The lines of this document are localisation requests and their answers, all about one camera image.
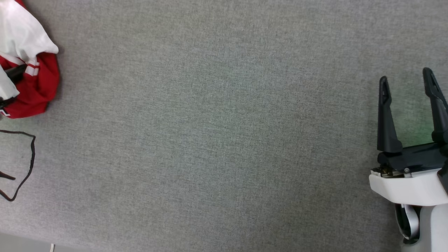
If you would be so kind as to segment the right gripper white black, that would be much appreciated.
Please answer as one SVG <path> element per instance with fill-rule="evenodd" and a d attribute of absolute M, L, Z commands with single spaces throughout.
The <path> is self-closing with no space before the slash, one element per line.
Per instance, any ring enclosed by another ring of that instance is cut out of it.
<path fill-rule="evenodd" d="M 448 103 L 433 71 L 424 68 L 422 75 L 432 110 L 432 140 L 436 143 L 404 149 L 394 126 L 387 77 L 379 80 L 377 150 L 381 153 L 369 184 L 375 193 L 396 204 L 448 204 Z"/>

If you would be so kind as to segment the red and white jersey garment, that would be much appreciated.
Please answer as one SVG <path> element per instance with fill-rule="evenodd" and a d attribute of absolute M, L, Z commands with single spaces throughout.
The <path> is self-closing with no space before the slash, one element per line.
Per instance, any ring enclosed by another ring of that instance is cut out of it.
<path fill-rule="evenodd" d="M 44 113 L 60 82 L 59 49 L 22 0 L 0 0 L 0 97 L 15 101 L 1 116 L 26 118 Z M 13 83 L 5 70 L 26 64 L 23 79 Z"/>

